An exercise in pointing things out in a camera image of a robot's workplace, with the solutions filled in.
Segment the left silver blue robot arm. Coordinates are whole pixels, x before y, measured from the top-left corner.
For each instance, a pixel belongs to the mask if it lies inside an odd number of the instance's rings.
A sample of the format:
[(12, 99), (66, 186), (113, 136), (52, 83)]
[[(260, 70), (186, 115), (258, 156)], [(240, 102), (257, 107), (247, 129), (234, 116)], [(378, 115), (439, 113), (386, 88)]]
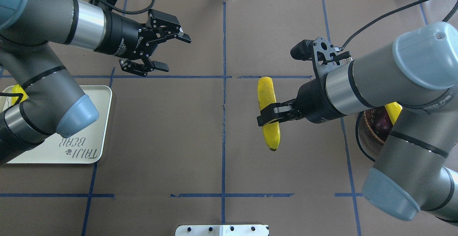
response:
[(1, 164), (39, 146), (51, 135), (69, 138), (99, 113), (49, 42), (120, 58), (136, 76), (168, 72), (150, 57), (170, 39), (191, 43), (177, 17), (153, 9), (125, 11), (118, 0), (1, 0), (1, 67), (24, 90), (1, 112)]

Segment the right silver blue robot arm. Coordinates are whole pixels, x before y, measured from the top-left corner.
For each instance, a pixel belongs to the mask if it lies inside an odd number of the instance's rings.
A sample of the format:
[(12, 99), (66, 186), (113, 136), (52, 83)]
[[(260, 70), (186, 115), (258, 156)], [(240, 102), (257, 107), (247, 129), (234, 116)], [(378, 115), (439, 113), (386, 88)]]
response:
[(316, 77), (295, 99), (261, 107), (257, 123), (319, 124), (397, 102), (402, 110), (362, 194), (397, 219), (425, 211), (456, 226), (457, 172), (444, 163), (457, 141), (457, 50), (457, 30), (444, 21), (348, 63), (350, 53), (324, 38), (303, 40), (291, 56), (312, 61)]

